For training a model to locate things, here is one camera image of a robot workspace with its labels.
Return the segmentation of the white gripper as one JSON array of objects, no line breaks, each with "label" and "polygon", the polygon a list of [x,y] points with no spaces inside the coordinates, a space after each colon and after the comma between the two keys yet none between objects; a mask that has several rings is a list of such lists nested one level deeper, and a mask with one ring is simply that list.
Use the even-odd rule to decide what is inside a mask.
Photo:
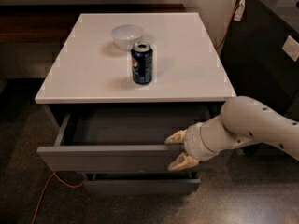
[{"label": "white gripper", "polygon": [[208,161],[218,155],[206,146],[201,135],[202,122],[190,126],[187,130],[179,130],[165,139],[166,144],[183,144],[186,152],[180,153],[168,166],[169,171],[182,171],[193,168],[199,161]]}]

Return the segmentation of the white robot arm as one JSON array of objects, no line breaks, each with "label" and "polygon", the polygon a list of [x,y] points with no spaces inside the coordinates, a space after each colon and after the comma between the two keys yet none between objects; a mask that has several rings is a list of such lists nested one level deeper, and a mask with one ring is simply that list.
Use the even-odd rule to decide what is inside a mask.
[{"label": "white robot arm", "polygon": [[221,113],[169,136],[167,144],[182,144],[184,151],[169,164],[170,171],[193,168],[223,150],[266,143],[299,160],[299,123],[247,97],[229,99]]}]

